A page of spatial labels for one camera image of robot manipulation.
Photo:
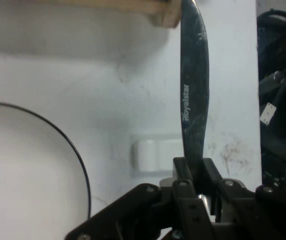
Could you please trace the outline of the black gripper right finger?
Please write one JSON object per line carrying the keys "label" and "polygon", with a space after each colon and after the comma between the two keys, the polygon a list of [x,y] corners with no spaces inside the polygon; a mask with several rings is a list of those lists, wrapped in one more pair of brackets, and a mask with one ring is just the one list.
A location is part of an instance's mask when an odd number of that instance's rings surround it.
{"label": "black gripper right finger", "polygon": [[286,240],[286,189],[263,184],[250,191],[238,180],[222,178],[210,158],[202,160],[202,182],[210,215],[230,223],[240,239]]}

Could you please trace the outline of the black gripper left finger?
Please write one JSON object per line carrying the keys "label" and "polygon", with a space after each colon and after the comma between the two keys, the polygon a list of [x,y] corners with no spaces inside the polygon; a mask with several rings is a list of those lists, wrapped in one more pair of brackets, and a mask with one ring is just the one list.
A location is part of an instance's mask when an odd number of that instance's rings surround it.
{"label": "black gripper left finger", "polygon": [[171,186],[142,183],[70,231],[68,240],[214,240],[214,229],[198,197],[210,186],[217,169],[210,158],[188,163],[174,159],[177,178]]}

